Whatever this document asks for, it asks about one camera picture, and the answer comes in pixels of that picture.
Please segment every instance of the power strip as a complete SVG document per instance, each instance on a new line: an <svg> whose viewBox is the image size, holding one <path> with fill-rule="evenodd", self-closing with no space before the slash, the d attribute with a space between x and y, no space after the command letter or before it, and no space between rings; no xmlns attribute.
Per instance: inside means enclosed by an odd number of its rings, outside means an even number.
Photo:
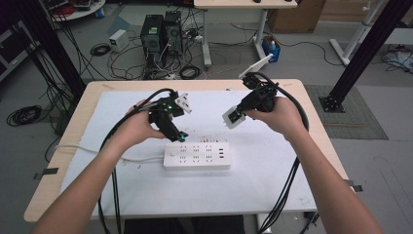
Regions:
<svg viewBox="0 0 413 234"><path fill-rule="evenodd" d="M167 170L210 170L231 167L230 144L224 142L169 143L165 148Z"/></svg>

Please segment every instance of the person's right hand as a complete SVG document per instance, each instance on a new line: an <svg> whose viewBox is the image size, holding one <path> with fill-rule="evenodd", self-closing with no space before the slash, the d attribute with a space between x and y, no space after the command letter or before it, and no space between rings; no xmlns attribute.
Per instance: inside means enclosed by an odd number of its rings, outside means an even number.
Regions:
<svg viewBox="0 0 413 234"><path fill-rule="evenodd" d="M133 109L134 107L131 107L128 113L133 111ZM149 112L147 110L132 115L119 127L111 139L116 141L118 146L127 150L136 144L142 143L147 138L165 138L162 132L152 128L148 119Z"/></svg>
<svg viewBox="0 0 413 234"><path fill-rule="evenodd" d="M286 139L304 128L300 113L296 106L286 97L274 97L274 109L272 112L261 112L258 110L247 110L245 114L252 119L261 120L273 131L276 131Z"/></svg>

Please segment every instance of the forearm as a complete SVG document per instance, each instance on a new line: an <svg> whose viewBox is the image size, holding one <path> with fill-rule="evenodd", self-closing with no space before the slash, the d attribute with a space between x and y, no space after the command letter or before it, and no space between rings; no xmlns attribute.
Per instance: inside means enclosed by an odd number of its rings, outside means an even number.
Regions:
<svg viewBox="0 0 413 234"><path fill-rule="evenodd" d="M375 218L303 129L290 137L327 233L381 233Z"/></svg>
<svg viewBox="0 0 413 234"><path fill-rule="evenodd" d="M39 219L33 233L81 233L124 150L110 140Z"/></svg>

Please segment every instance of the white tabletop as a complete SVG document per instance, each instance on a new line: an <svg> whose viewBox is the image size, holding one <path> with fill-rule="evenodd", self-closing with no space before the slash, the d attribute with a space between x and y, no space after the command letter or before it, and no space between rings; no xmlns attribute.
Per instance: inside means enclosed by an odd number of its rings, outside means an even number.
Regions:
<svg viewBox="0 0 413 234"><path fill-rule="evenodd" d="M188 142L229 142L232 166L228 170L167 171L163 160L147 163L120 161L117 178L121 215L177 216L259 214L268 212L282 192L295 153L283 136L260 121L247 119L230 130L222 114L239 104L249 91L179 91L188 93L191 114L173 119ZM126 110L153 92L105 92L80 142L99 149L110 129ZM142 159L163 155L167 139L150 139L128 150L124 157ZM95 154L78 149L61 190L90 163ZM105 215L114 215L112 181L102 195ZM284 207L285 211L316 209L307 180L300 169ZM93 216L98 216L97 209Z"/></svg>

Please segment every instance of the blue container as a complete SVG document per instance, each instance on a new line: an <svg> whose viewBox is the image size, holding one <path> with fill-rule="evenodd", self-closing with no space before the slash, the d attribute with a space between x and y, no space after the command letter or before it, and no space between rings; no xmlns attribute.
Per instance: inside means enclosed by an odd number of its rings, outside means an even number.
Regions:
<svg viewBox="0 0 413 234"><path fill-rule="evenodd" d="M271 48L271 42L274 41L275 42L275 49ZM272 36L265 36L262 39L262 49L265 53L265 55L269 55L270 53L273 54L273 57L269 60L269 62L276 62L279 60L279 56L280 56L280 45L279 43L277 43L276 38L272 37Z"/></svg>

